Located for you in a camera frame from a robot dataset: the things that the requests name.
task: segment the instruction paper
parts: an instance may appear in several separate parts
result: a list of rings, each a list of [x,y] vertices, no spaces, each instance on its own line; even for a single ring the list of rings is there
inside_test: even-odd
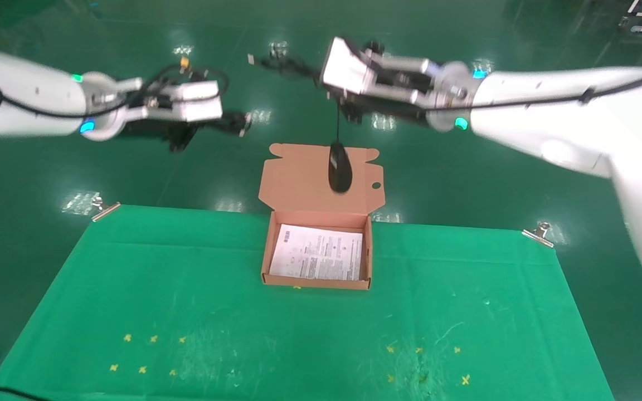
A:
[[[281,225],[272,265],[274,276],[359,280],[362,233]]]

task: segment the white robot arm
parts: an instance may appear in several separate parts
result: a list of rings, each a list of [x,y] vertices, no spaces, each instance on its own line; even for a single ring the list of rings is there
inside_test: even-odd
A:
[[[109,140],[129,123],[143,120],[185,127],[189,142],[202,122],[220,124],[242,136],[248,115],[222,111],[224,86],[206,79],[186,65],[170,66],[150,81],[115,81],[99,72],[79,75],[51,69],[0,53],[0,136],[81,134],[91,140]],[[165,74],[183,74],[191,82],[175,84]]]
[[[419,74],[428,78],[424,85],[414,79]],[[321,82],[340,104],[368,109],[374,99],[404,102],[413,108],[389,112],[422,117],[441,131],[469,122],[475,134],[499,144],[610,178],[642,263],[642,68],[494,72],[474,79],[463,63],[384,57],[335,38]]]

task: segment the cardboard box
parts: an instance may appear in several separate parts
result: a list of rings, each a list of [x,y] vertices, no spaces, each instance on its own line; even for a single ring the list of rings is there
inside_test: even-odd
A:
[[[328,146],[273,144],[262,171],[259,198],[272,211],[262,261],[262,281],[269,285],[368,290],[373,276],[373,235],[370,213],[385,205],[383,168],[370,164],[376,149],[346,148],[353,180],[347,193],[331,190],[328,182]],[[269,268],[280,226],[291,224],[324,230],[363,233],[360,280],[314,280],[273,276]]]

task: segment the black computer mouse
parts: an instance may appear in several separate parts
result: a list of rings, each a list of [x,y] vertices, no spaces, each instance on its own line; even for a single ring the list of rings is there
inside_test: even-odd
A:
[[[341,142],[336,141],[331,144],[328,157],[328,183],[334,192],[346,193],[351,188],[352,180],[351,160],[348,158],[346,148]]]

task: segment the box lid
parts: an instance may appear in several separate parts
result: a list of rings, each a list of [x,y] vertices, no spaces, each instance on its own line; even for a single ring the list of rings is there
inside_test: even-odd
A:
[[[385,205],[383,168],[370,164],[377,149],[346,148],[353,180],[346,193],[333,192],[328,182],[330,147],[272,144],[273,158],[264,162],[259,198],[276,211],[367,215]]]

